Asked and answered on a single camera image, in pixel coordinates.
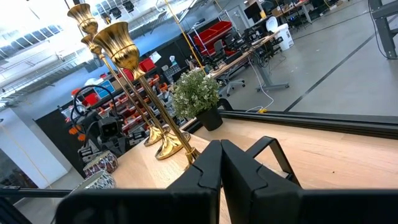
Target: white cable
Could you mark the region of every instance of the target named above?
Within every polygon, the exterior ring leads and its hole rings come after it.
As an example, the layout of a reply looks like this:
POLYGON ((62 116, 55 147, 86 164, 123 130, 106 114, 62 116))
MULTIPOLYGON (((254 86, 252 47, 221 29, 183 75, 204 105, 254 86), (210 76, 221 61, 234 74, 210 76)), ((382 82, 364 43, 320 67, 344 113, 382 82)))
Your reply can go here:
POLYGON ((251 110, 256 109, 256 108, 259 108, 259 107, 261 107, 261 110, 267 109, 271 104, 273 104, 274 99, 272 99, 272 97, 270 97, 270 96, 264 91, 264 89, 262 88, 262 83, 261 83, 261 81, 260 81, 259 74, 257 74, 256 69, 253 67, 253 65, 251 64, 251 61, 250 61, 250 60, 249 60, 249 64, 250 64, 250 66, 253 68, 254 73, 255 73, 256 76, 257 76, 257 80, 259 81, 261 91, 262 91, 266 96, 268 96, 268 98, 271 99, 271 102, 270 102, 266 107, 257 106, 257 107, 255 107, 255 108, 251 108, 250 110, 247 110, 246 112, 251 111, 251 110))

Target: gold candlestick holder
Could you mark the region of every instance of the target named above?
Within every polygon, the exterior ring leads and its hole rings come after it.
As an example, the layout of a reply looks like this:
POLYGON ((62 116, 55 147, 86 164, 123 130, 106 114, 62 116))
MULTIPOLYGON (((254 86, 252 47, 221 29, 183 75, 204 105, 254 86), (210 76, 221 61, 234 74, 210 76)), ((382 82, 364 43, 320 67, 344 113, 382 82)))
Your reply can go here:
POLYGON ((127 22, 117 22, 99 31, 93 39, 95 44, 100 45, 111 57, 112 61, 119 67, 129 69, 134 74, 148 94, 148 97, 156 105, 163 119, 169 124, 181 145, 185 148, 188 163, 192 164, 199 156, 199 152, 189 145, 173 119, 166 112, 163 103, 158 99, 152 88, 145 79, 145 73, 139 68, 139 50, 129 36, 127 22))
MULTIPOLYGON (((127 75, 120 68, 117 67, 119 73, 123 76, 126 83, 129 85, 130 89, 133 91, 133 93, 135 94, 135 96, 137 97, 137 99, 141 103, 141 105, 144 107, 144 109, 148 112, 149 116, 152 118, 153 122, 155 123, 155 125, 157 127, 153 126, 146 119, 145 114, 139 109, 138 105, 136 104, 134 99, 132 99, 132 97, 129 94, 129 92, 127 91, 126 87, 120 82, 116 73, 111 68, 108 61, 105 59, 105 56, 101 52, 102 48, 99 45, 96 45, 93 43, 92 37, 94 34, 97 33, 98 23, 93 18, 92 14, 91 14, 90 5, 89 4, 78 4, 69 10, 68 16, 76 19, 78 22, 79 28, 81 28, 82 30, 84 28, 83 31, 86 33, 89 33, 89 35, 84 37, 81 41, 88 46, 88 48, 90 49, 90 51, 92 53, 98 55, 98 57, 101 60, 103 60, 105 65, 108 67, 109 71, 112 73, 112 75, 115 77, 117 82, 123 88, 124 92, 127 94, 127 97, 129 98, 129 100, 131 100, 133 105, 138 109, 143 120, 149 126, 149 137, 145 141, 144 145, 150 146, 150 145, 154 144, 155 142, 159 141, 160 139, 162 139, 162 145, 155 154, 155 157, 158 160, 166 159, 166 158, 174 155, 179 150, 181 150, 182 144, 179 142, 178 138, 175 135, 170 133, 170 127, 165 127, 165 128, 162 127, 161 123, 156 118, 152 109, 142 99, 141 95, 136 90, 136 88, 134 87, 134 85, 132 84, 130 79, 128 79, 127 75)), ((183 133, 183 136, 185 137, 185 139, 187 139, 187 141, 190 139, 189 133, 183 133)))

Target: black office chair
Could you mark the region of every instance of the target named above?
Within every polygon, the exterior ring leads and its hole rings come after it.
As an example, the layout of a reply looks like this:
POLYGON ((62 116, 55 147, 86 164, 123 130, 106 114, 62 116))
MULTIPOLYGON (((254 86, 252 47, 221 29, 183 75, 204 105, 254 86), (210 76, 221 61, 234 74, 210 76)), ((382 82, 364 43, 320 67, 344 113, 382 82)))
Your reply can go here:
MULTIPOLYGON (((217 40, 217 42, 214 43, 214 50, 216 52, 216 55, 223 54, 224 57, 226 57, 222 40, 217 40)), ((226 96, 230 96, 229 93, 230 93, 231 89, 233 90, 234 86, 236 86, 236 85, 242 85, 243 87, 245 86, 243 78, 231 81, 232 76, 233 76, 233 72, 226 72, 224 75, 217 78, 217 80, 222 81, 225 84, 225 86, 218 92, 218 94, 220 94, 220 96, 222 95, 222 93, 224 91, 226 91, 226 96)))

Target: door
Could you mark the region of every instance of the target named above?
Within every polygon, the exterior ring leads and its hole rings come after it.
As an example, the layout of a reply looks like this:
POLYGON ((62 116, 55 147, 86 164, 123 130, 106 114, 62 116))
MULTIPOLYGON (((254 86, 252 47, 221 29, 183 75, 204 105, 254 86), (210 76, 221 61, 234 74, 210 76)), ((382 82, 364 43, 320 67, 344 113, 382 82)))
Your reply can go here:
POLYGON ((244 30, 247 29, 247 26, 243 21, 244 17, 241 8, 239 6, 236 6, 235 8, 229 10, 228 14, 230 18, 233 20, 236 28, 238 29, 238 32, 240 34, 243 34, 244 30))

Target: white trash bin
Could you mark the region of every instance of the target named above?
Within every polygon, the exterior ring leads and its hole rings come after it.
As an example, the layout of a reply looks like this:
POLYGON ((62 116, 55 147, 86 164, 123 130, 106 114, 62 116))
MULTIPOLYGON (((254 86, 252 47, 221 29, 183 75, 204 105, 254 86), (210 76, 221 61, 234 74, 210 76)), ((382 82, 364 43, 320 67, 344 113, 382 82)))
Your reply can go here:
POLYGON ((278 26, 277 19, 274 16, 272 16, 271 18, 268 19, 266 27, 267 30, 273 32, 277 32, 279 30, 279 33, 275 35, 275 37, 276 38, 282 37, 284 40, 279 44, 280 49, 287 50, 294 45, 292 36, 289 32, 289 26, 287 24, 282 24, 281 26, 278 26))

